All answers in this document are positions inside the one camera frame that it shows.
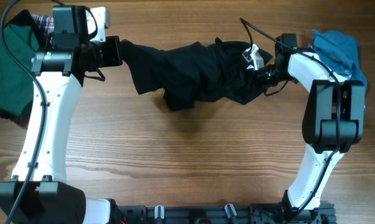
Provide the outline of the plaid red blue shirt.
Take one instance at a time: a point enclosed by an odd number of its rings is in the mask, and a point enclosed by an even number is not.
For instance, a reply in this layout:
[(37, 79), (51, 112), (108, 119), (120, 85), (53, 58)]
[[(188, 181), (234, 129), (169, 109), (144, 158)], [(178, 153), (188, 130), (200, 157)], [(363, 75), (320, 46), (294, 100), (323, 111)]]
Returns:
[(31, 15), (34, 22), (37, 24), (45, 36), (48, 36), (54, 31), (54, 18), (52, 16), (43, 16), (38, 14)]

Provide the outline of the blue denim cloth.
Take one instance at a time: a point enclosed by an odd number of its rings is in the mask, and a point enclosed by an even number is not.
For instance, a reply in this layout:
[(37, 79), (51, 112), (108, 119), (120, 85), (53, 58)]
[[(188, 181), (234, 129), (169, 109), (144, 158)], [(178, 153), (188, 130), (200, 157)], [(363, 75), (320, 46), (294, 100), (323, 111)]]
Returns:
[(347, 80), (361, 81), (365, 88), (368, 81), (360, 67), (359, 45), (352, 35), (337, 30), (320, 32), (312, 30), (313, 45), (308, 45), (332, 71)]

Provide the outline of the black shirt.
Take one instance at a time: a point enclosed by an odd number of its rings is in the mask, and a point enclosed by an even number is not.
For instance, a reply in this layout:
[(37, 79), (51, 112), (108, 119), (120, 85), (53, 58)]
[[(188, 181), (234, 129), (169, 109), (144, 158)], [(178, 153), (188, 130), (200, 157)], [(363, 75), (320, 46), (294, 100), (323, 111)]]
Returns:
[(170, 110), (191, 109), (195, 101), (214, 102), (223, 97), (245, 105), (266, 88), (255, 82), (242, 53), (247, 42), (216, 38), (207, 47), (200, 42), (172, 50), (120, 43), (124, 62), (142, 95), (160, 88)]

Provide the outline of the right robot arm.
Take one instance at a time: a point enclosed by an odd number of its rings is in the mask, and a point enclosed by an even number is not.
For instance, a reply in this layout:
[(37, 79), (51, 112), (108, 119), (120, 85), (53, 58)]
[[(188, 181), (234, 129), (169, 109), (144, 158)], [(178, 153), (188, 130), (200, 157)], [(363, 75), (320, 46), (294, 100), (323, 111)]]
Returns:
[(309, 92), (302, 121), (305, 153), (295, 180), (275, 207), (278, 223), (312, 222), (335, 167), (363, 136), (365, 86), (333, 72), (312, 49), (299, 48), (295, 34), (274, 38), (275, 62), (254, 71), (255, 87), (267, 91), (288, 82)]

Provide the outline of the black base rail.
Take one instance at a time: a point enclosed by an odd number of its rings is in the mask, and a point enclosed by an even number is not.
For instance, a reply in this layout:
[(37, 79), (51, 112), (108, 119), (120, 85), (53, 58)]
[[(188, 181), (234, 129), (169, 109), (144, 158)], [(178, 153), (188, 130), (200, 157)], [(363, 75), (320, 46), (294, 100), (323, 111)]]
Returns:
[(283, 223), (276, 213), (275, 204), (252, 204), (234, 206), (231, 203), (218, 207), (155, 207), (119, 206), (126, 217), (125, 223)]

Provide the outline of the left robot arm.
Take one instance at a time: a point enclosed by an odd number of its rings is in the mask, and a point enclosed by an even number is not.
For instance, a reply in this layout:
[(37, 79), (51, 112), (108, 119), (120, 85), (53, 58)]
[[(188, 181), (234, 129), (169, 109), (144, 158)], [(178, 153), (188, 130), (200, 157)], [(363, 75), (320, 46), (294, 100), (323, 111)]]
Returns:
[(122, 63), (117, 36), (107, 36), (104, 7), (54, 6), (54, 31), (32, 58), (34, 98), (26, 140), (11, 179), (0, 182), (8, 223), (125, 223), (112, 199), (87, 198), (67, 183), (65, 155), (83, 81), (104, 81), (103, 67)]

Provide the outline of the black folded garment under green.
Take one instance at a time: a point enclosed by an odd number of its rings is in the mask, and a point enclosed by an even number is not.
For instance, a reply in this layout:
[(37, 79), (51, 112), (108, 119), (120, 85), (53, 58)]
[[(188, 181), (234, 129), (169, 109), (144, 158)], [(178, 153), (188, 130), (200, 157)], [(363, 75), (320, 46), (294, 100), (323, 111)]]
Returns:
[[(8, 26), (9, 24), (15, 24), (17, 26), (31, 26), (39, 43), (39, 48), (41, 45), (44, 44), (44, 35), (42, 31), (38, 29), (37, 24), (34, 22), (28, 10), (25, 9), (21, 11), (19, 14), (13, 17), (13, 19), (11, 19), (6, 26)], [(23, 114), (20, 116), (14, 116), (11, 113), (0, 110), (0, 117), (4, 119), (9, 119), (19, 126), (26, 127), (26, 123), (28, 122), (29, 115), (31, 113), (31, 107), (32, 101), (25, 107)]]

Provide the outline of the green folded cloth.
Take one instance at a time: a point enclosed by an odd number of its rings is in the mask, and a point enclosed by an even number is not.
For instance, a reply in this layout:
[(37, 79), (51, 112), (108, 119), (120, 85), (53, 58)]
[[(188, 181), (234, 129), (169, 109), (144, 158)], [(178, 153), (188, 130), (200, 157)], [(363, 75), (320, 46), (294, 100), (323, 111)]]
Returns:
[[(9, 24), (4, 28), (4, 36), (9, 50), (30, 70), (31, 58), (39, 48), (32, 27)], [(33, 93), (32, 80), (9, 56), (0, 35), (0, 110), (14, 116), (22, 115)]]

